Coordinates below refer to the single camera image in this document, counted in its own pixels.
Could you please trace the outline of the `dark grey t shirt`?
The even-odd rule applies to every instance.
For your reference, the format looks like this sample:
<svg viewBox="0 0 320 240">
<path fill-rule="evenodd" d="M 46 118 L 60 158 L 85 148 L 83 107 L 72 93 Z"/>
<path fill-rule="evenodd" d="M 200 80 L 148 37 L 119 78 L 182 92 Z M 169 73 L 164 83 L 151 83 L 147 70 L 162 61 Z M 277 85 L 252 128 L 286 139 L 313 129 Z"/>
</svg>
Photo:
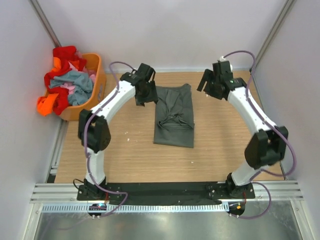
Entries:
<svg viewBox="0 0 320 240">
<path fill-rule="evenodd" d="M 195 137 L 191 86 L 156 87 L 153 143 L 193 148 Z"/>
</svg>

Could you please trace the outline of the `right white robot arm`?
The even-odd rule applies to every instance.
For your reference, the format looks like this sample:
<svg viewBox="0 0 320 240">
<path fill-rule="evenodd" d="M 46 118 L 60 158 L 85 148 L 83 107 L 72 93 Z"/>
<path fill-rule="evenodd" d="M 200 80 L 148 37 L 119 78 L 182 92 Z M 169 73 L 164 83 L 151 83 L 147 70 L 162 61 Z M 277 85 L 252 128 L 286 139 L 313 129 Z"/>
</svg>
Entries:
<svg viewBox="0 0 320 240">
<path fill-rule="evenodd" d="M 247 83 L 242 78 L 234 77 L 229 61 L 218 61 L 213 63 L 212 69 L 206 69 L 197 90 L 228 101 L 243 118 L 251 134 L 244 150 L 245 162 L 225 181 L 226 194 L 231 198 L 240 198 L 257 175 L 283 160 L 288 129 L 277 126 L 267 117 L 252 97 Z"/>
</svg>

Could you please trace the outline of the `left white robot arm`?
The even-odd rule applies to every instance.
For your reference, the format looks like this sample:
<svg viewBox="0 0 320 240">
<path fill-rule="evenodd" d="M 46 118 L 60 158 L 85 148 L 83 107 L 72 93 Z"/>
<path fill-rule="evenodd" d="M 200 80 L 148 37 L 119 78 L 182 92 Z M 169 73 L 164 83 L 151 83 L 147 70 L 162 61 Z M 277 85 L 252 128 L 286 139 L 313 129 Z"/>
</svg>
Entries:
<svg viewBox="0 0 320 240">
<path fill-rule="evenodd" d="M 138 69 L 118 78 L 115 88 L 100 103 L 80 112 L 77 135 L 84 147 L 86 175 L 78 187 L 78 200 L 101 200 L 110 193 L 104 171 L 105 150 L 111 142 L 109 124 L 130 99 L 135 99 L 137 106 L 158 102 L 155 75 L 151 66 L 141 63 Z"/>
</svg>

